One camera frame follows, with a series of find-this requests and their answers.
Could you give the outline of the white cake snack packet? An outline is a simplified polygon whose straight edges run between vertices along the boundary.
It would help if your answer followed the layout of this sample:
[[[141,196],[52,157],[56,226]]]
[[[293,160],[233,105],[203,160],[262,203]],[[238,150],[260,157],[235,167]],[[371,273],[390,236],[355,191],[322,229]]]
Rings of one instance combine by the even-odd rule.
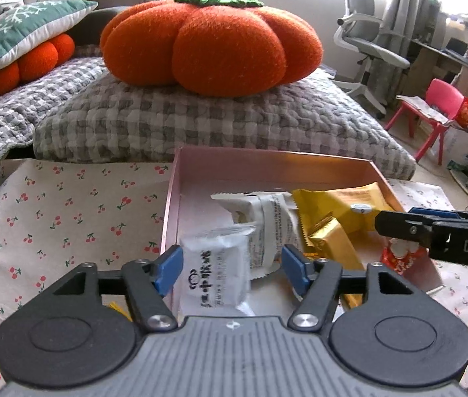
[[[254,315],[248,293],[255,230],[256,224],[245,223],[182,236],[184,268],[173,296],[179,318]]]

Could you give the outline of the grey office chair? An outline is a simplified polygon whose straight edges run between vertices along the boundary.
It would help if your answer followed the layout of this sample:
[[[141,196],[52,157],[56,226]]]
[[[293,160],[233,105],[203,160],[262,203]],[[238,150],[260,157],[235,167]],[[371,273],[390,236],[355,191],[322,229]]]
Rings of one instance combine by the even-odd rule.
[[[360,61],[362,75],[358,82],[343,82],[335,79],[332,82],[351,98],[363,97],[376,110],[376,117],[383,119],[385,107],[375,98],[368,87],[370,67],[374,60],[380,60],[398,69],[407,69],[410,62],[375,44],[381,34],[394,35],[392,30],[384,30],[383,20],[375,16],[375,0],[345,0],[345,15],[337,19],[338,29],[333,42],[340,48],[364,55]]]

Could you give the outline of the grey checked blanket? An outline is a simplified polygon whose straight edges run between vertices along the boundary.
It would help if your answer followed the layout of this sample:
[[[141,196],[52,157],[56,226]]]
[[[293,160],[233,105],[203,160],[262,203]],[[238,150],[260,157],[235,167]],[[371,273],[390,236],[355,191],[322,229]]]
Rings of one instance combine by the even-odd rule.
[[[0,163],[32,143],[38,123],[106,72],[100,57],[73,58],[0,97]]]

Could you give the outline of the pink cardboard box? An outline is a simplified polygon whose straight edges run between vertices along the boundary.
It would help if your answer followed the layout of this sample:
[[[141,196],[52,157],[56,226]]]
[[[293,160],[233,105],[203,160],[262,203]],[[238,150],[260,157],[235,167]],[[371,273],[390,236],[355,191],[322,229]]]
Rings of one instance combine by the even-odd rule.
[[[185,146],[176,151],[164,214],[161,245],[183,236],[255,221],[256,252],[251,290],[239,307],[216,308],[214,316],[280,316],[298,306],[278,259],[282,245],[302,251],[298,210],[292,191],[351,190],[374,185],[395,211],[405,211],[389,181],[366,159],[272,151]]]

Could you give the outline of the red child chair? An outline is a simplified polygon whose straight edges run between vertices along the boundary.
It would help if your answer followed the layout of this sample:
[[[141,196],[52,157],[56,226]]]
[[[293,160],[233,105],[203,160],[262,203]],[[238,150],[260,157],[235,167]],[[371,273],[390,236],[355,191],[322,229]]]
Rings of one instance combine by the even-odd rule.
[[[408,129],[410,137],[414,136],[414,119],[425,122],[432,128],[432,132],[423,146],[414,155],[416,162],[419,162],[426,152],[433,146],[435,141],[439,141],[438,165],[443,164],[444,142],[448,128],[458,116],[465,97],[452,84],[440,79],[433,79],[426,90],[425,99],[419,96],[398,95],[398,109],[394,116],[385,125],[385,130],[389,131],[396,120],[403,115],[408,117]]]

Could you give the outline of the green white patterned pillow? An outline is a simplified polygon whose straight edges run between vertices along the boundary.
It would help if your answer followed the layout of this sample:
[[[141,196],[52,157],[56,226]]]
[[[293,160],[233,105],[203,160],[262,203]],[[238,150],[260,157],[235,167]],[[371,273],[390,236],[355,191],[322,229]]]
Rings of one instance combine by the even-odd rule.
[[[0,69],[72,29],[97,6],[89,0],[48,0],[4,12],[0,15]]]

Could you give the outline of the wooden desk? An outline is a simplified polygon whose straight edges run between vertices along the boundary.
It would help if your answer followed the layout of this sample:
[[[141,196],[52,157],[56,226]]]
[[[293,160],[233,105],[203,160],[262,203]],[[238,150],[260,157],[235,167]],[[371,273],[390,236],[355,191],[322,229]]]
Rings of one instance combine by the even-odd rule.
[[[414,60],[403,92],[422,97],[428,84],[438,78],[468,97],[468,17],[440,19],[431,42],[413,39],[409,54]]]

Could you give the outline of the grey curtain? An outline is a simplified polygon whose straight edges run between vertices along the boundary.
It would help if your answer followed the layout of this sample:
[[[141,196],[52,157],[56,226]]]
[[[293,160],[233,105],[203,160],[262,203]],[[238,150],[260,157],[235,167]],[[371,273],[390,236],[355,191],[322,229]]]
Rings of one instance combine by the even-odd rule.
[[[385,12],[383,24],[390,34],[383,34],[380,43],[405,58],[411,40],[424,27],[428,8],[429,0],[392,0]]]

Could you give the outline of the grey checked cushion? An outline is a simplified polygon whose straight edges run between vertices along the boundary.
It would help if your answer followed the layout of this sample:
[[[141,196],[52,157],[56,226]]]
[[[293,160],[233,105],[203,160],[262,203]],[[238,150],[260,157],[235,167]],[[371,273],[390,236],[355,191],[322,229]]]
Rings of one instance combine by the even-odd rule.
[[[139,88],[103,75],[43,118],[39,159],[74,163],[170,161],[185,145],[369,159],[409,180],[416,161],[362,106],[317,69],[241,98],[208,98],[178,86]]]

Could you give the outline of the red white candy packet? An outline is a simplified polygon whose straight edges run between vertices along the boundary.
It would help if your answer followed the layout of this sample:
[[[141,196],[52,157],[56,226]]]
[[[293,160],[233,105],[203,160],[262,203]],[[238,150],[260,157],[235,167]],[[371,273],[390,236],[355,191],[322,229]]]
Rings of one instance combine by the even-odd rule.
[[[381,263],[401,276],[410,277],[428,263],[428,250],[418,242],[389,238]]]

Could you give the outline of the small gold snack packet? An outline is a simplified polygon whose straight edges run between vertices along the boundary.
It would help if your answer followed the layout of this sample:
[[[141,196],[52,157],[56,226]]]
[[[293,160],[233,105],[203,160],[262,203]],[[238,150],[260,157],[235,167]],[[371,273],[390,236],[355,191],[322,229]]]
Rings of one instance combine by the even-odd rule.
[[[345,271],[365,271],[347,233],[332,214],[326,215],[307,232],[307,240],[320,257],[340,263]]]

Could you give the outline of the cherry print cloth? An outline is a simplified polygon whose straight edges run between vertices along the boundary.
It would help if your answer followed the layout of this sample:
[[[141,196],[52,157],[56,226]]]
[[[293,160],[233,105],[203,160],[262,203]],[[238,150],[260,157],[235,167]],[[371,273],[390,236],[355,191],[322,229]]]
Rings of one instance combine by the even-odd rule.
[[[374,183],[397,211],[452,206],[443,187],[385,177],[371,161],[300,153],[182,150],[173,163],[8,160],[1,177],[0,324],[80,263],[114,270],[156,258],[182,235],[229,226],[216,193]]]

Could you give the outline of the large orange pumpkin plush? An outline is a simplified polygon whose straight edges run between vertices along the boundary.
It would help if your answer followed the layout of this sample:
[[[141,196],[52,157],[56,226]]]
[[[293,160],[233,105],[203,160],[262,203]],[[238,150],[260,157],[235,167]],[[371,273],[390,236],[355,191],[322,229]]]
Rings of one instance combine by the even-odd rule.
[[[99,42],[108,70],[137,87],[178,84],[236,98],[313,73],[324,48],[298,15],[260,0],[155,0],[127,8]]]

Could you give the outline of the small orange pumpkin plush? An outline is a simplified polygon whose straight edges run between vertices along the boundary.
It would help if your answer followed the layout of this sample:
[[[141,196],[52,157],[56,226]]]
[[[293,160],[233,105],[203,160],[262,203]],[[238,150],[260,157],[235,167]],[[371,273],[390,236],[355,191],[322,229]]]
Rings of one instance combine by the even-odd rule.
[[[73,39],[63,33],[0,69],[0,96],[21,84],[36,81],[61,66],[73,56],[74,49]]]

